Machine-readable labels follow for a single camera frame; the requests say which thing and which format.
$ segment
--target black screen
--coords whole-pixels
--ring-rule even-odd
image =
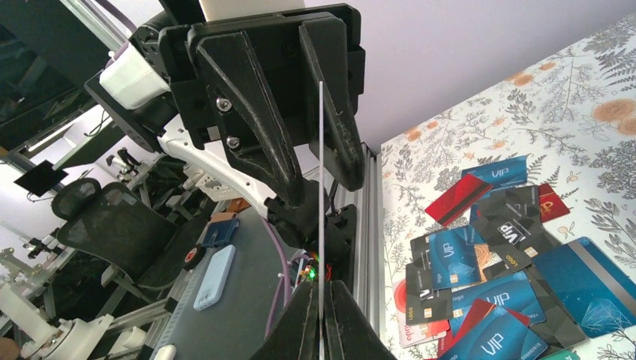
[[[20,176],[14,183],[36,197],[41,197],[67,176],[64,170],[54,170],[53,164],[45,160]]]

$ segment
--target floral tablecloth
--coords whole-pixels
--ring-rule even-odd
[[[636,278],[636,14],[583,39],[382,145],[385,345],[435,358],[437,342],[398,344],[392,284],[410,239],[440,226],[424,209],[462,169],[526,155],[571,213],[545,223],[561,242],[590,237]],[[467,214],[452,226],[467,224]],[[582,359],[634,359],[636,326],[574,348]]]

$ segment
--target credit card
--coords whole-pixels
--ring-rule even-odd
[[[453,318],[450,320],[453,336],[457,334],[476,299],[518,311],[529,317],[532,324],[545,321],[545,315],[528,277],[523,272],[518,272],[453,292]]]
[[[512,275],[513,272],[508,270],[508,266],[505,262],[498,262],[497,264],[493,264],[484,269],[484,276],[486,280],[493,280],[496,278],[501,278],[502,276]]]
[[[545,321],[530,326],[530,330],[543,339],[548,348],[544,356],[568,349],[587,339],[581,328],[574,322],[563,304],[557,300],[554,292],[536,267],[530,266],[524,272],[530,281],[538,303],[545,314]]]
[[[572,351],[561,350],[556,354],[552,354],[550,356],[542,358],[544,360],[581,360],[579,355],[576,355]]]
[[[462,287],[481,281],[475,248],[467,244],[467,227],[429,236],[433,290]]]
[[[439,360],[537,359],[548,345],[503,307],[495,307]]]
[[[534,260],[585,335],[597,338],[636,325],[636,284],[589,238],[570,241]]]
[[[520,216],[510,204],[505,204],[498,213],[485,214],[472,225],[511,272],[526,268],[532,257],[561,245],[539,218]]]
[[[554,192],[550,184],[543,184],[538,187],[538,197],[541,205],[542,223],[570,213],[568,206]]]
[[[513,157],[512,159],[462,170],[462,177],[466,174],[476,176],[493,185],[493,189],[522,185],[528,181],[525,156]]]
[[[492,187],[473,175],[465,175],[424,211],[446,227]]]
[[[406,306],[412,308],[412,314],[409,313],[406,318],[409,325],[448,320],[453,315],[451,290],[433,289],[431,251],[427,240],[426,236],[422,236],[411,241],[413,264],[406,265],[406,278],[409,284],[415,283],[417,289],[411,288],[411,295],[406,297]]]
[[[466,315],[466,318],[461,323],[461,326],[457,331],[457,335],[454,336],[453,344],[463,338],[464,335],[468,334],[468,332],[472,330],[475,325],[482,321],[495,308],[498,308],[498,306],[495,304],[491,304],[490,302],[481,300],[480,298],[475,299],[475,301],[472,303],[472,306],[470,307],[470,310],[468,311],[468,314]],[[528,316],[525,316],[522,313],[518,313],[517,311],[513,311],[510,309],[505,310],[508,311],[517,320],[519,320],[523,324],[523,326],[527,327],[530,324],[530,318]]]
[[[446,336],[449,330],[448,320],[430,322],[427,324],[408,325],[406,315],[407,282],[401,279],[393,283],[393,299],[395,302],[397,327],[400,338],[400,346],[403,348],[429,341],[439,340]]]
[[[507,187],[494,191],[487,199],[477,202],[479,211],[488,215],[513,214],[540,220],[539,187]]]

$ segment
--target metal bolt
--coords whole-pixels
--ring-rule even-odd
[[[236,136],[228,136],[225,143],[230,149],[236,149],[241,145],[241,139]]]
[[[232,109],[232,103],[230,103],[230,101],[225,97],[217,97],[217,108],[226,113]]]

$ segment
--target black mesh chair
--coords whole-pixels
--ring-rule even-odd
[[[93,178],[65,186],[51,207],[67,221],[58,231],[59,242],[111,263],[102,284],[115,281],[148,302],[152,300],[138,287],[171,286],[209,221],[209,216],[201,214],[176,226],[145,206],[125,185],[113,182],[101,189]]]

